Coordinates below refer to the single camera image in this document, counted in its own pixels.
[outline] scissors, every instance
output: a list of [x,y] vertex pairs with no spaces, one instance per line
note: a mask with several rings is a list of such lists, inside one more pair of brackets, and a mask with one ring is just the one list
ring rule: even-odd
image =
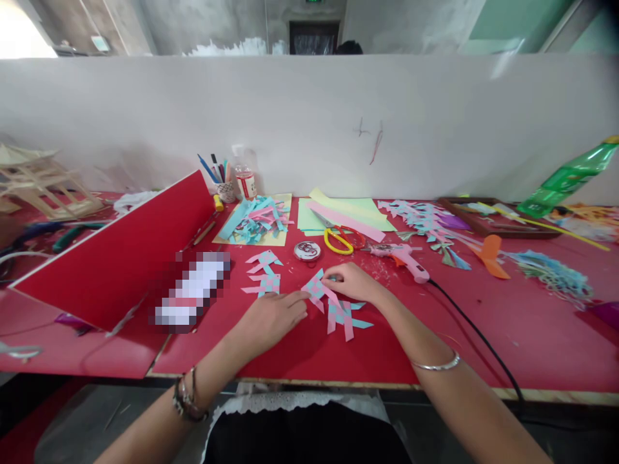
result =
[[[338,253],[339,255],[352,255],[354,250],[362,249],[366,245],[366,238],[363,235],[361,235],[361,233],[359,233],[358,231],[356,231],[354,229],[351,229],[350,227],[346,227],[346,226],[336,226],[334,223],[329,221],[326,217],[318,214],[313,209],[311,209],[311,212],[314,213],[316,215],[316,217],[320,220],[320,222],[322,222],[322,225],[324,225],[324,227],[325,227],[325,230],[324,230],[324,243],[327,245],[327,247],[331,251],[334,251],[334,252]],[[331,229],[336,229],[340,233],[340,235],[337,235]],[[344,234],[344,230],[348,230],[348,231],[351,231],[352,233],[356,233],[359,236],[359,238],[361,238],[361,245],[356,247],[353,244],[351,244],[348,240],[346,240],[346,236]],[[338,240],[340,243],[344,244],[344,246],[346,246],[346,249],[342,250],[342,249],[336,248],[333,245],[331,245],[329,243],[329,236],[330,235],[332,237],[335,237],[335,239]]]

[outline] plastic bottle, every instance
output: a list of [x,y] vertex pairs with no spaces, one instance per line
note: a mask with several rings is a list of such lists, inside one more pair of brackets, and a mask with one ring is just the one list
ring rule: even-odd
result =
[[609,137],[593,150],[565,163],[520,203],[517,210],[535,218],[550,213],[556,205],[606,169],[618,144],[619,135]]
[[258,192],[256,190],[256,178],[248,164],[248,156],[252,150],[247,150],[243,145],[233,145],[234,152],[234,173],[237,176],[241,195],[247,200],[253,200]]

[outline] green plastic bottle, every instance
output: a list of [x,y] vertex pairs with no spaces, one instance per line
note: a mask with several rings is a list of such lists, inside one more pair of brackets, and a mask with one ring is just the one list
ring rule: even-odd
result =
[[619,135],[609,137],[593,150],[565,163],[520,203],[517,210],[535,218],[550,213],[556,205],[606,169],[618,144]]

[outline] pink glue gun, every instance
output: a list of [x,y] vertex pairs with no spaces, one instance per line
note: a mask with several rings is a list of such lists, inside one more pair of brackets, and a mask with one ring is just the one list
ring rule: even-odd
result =
[[394,259],[396,265],[406,266],[416,283],[425,284],[430,280],[430,274],[412,258],[411,253],[414,249],[419,250],[421,248],[412,248],[407,244],[379,244],[372,245],[370,248],[364,248],[362,251],[369,251],[376,256],[390,256]]

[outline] right hand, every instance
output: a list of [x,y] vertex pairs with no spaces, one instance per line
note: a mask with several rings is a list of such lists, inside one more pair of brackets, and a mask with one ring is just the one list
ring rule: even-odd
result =
[[[330,280],[331,276],[335,276],[337,281]],[[372,304],[388,292],[363,269],[351,262],[330,267],[324,272],[321,282],[328,289]]]

